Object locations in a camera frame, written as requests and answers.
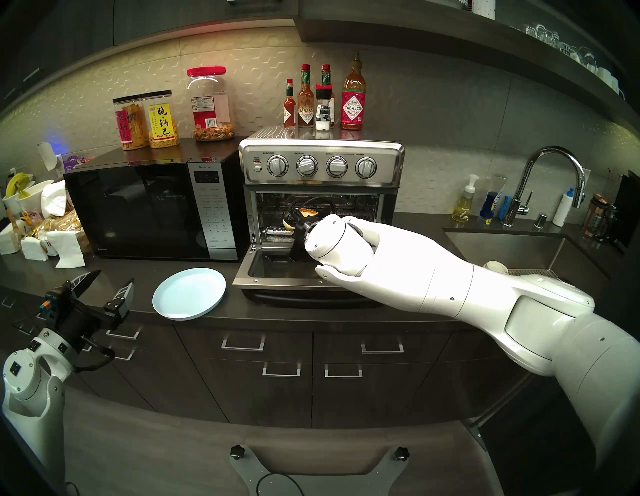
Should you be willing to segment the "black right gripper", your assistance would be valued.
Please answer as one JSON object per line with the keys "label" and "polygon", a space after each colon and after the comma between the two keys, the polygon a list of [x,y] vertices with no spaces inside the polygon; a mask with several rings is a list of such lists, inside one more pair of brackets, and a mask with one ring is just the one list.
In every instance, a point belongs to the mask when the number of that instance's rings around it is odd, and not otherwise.
{"label": "black right gripper", "polygon": [[311,263],[311,256],[305,249],[305,235],[312,225],[319,222],[318,213],[295,212],[294,213],[294,233],[292,235],[293,244],[288,253],[288,259],[293,262]]}

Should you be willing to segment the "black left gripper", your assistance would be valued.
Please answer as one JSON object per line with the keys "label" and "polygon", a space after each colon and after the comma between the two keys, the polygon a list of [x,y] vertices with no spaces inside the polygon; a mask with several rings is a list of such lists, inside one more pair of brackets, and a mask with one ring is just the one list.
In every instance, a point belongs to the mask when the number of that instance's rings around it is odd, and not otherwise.
{"label": "black left gripper", "polygon": [[70,283],[48,290],[42,303],[43,328],[55,332],[70,346],[83,346],[99,328],[116,330],[131,310],[135,279],[129,279],[99,312],[79,301],[79,296],[101,272],[95,270],[81,274]]}

